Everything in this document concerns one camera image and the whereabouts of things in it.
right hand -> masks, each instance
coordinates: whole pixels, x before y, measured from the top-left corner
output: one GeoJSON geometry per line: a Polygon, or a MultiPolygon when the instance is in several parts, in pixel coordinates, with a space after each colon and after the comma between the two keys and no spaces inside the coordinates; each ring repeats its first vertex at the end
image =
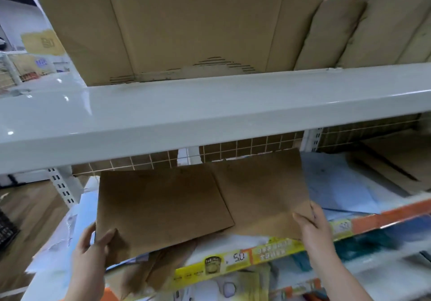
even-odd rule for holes
{"type": "Polygon", "coordinates": [[[331,226],[322,208],[313,201],[311,201],[311,208],[315,215],[315,222],[310,222],[297,213],[293,213],[293,217],[301,228],[302,243],[307,250],[310,264],[315,271],[320,271],[333,261],[339,261],[339,258],[335,252],[331,226]]]}

floor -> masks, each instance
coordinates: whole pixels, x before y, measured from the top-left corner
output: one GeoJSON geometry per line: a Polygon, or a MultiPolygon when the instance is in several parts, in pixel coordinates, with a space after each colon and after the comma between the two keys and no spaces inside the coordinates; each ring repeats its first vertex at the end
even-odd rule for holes
{"type": "MultiPolygon", "coordinates": [[[[50,181],[0,190],[0,209],[21,230],[0,254],[0,293],[28,286],[25,269],[66,215],[68,207],[50,181]]],[[[19,301],[23,293],[1,298],[19,301]]]]}

